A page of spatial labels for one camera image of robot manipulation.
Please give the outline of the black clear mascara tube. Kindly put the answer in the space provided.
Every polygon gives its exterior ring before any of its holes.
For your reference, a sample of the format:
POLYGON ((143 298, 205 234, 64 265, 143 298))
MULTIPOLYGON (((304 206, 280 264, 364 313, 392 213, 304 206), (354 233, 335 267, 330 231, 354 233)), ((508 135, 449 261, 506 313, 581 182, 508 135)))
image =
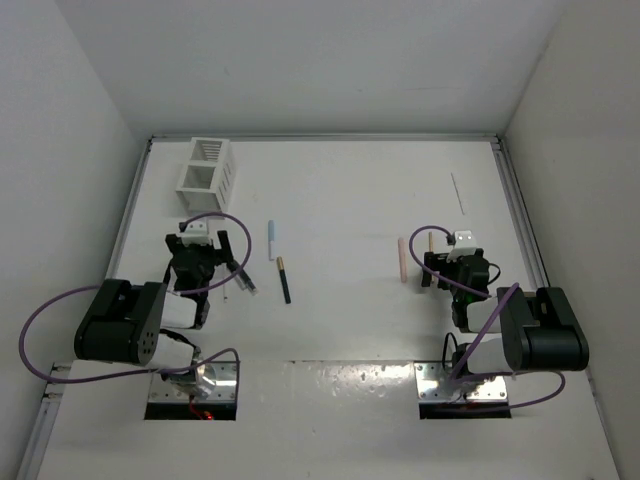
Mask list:
POLYGON ((234 273, 234 279, 236 280, 236 283, 241 290, 246 290, 251 295, 256 295, 258 293, 258 289, 248 273, 246 273, 239 266, 235 268, 234 273))

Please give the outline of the light blue white pen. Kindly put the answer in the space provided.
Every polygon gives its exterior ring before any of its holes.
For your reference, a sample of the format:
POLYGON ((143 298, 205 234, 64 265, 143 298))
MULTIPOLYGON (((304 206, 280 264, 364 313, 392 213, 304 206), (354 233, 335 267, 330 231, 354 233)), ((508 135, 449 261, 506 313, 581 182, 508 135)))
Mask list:
POLYGON ((268 221, 268 256, 270 261, 275 261, 275 222, 274 220, 268 221))

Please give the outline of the dark green gold pencil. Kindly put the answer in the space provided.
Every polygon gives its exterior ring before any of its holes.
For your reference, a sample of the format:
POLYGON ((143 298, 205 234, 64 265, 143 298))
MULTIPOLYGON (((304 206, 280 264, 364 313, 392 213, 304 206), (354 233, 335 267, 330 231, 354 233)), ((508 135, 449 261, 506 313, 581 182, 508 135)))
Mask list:
POLYGON ((290 289, 288 285, 288 279, 286 275, 286 270, 284 266, 284 261, 281 256, 276 258, 277 269, 279 273, 279 278, 281 282, 281 287, 283 291, 284 301, 286 305, 290 305, 292 303, 290 289))

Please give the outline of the pink makeup stick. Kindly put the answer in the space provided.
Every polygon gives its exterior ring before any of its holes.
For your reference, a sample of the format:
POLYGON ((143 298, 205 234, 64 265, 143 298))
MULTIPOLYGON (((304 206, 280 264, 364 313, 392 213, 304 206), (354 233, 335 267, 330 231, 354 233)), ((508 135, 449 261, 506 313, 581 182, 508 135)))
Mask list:
POLYGON ((403 237, 399 237, 397 241, 399 275, 402 283, 408 281, 407 260, 406 260, 406 242, 403 237))

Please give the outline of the thin white stick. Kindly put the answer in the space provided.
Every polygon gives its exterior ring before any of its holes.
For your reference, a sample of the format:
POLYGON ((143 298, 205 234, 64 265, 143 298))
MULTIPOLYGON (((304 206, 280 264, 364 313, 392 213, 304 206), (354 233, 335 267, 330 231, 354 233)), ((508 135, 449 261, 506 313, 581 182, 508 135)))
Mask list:
POLYGON ((458 186, 458 183, 457 183, 457 179, 456 179, 456 177, 455 177, 453 172, 450 172, 450 177, 451 177, 451 182, 452 182, 452 185, 453 185, 453 188, 454 188, 454 192, 455 192, 455 195, 456 195, 456 199, 457 199, 460 211, 461 211, 461 215, 465 216, 466 213, 465 213, 464 201, 463 201, 463 198, 462 198, 461 193, 460 193, 460 189, 459 189, 459 186, 458 186))

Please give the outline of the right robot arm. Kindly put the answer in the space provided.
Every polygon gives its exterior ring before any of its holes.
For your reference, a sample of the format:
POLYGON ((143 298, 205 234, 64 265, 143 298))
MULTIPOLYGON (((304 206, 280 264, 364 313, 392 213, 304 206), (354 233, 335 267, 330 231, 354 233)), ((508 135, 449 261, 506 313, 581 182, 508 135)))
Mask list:
POLYGON ((427 252, 421 285, 432 279, 451 293, 452 320, 462 333, 476 335, 452 355, 454 379, 538 371, 582 371, 590 350, 573 308, 558 287, 527 292, 521 287, 489 287, 498 266, 481 249, 467 255, 427 252))

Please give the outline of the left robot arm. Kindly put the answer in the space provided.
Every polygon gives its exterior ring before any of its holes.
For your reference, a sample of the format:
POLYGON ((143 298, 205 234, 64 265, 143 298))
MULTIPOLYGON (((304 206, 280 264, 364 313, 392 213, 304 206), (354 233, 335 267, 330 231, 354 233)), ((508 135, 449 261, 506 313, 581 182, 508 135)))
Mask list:
POLYGON ((171 259, 161 282, 133 285, 127 280, 105 280, 76 330, 76 356, 157 369, 163 381, 198 399, 212 393, 212 366, 179 373, 169 370, 200 360, 200 347, 182 332, 204 326, 210 309, 207 288, 216 268, 232 270, 228 233, 219 230, 217 237, 219 247, 202 222, 168 234, 165 243, 171 259))

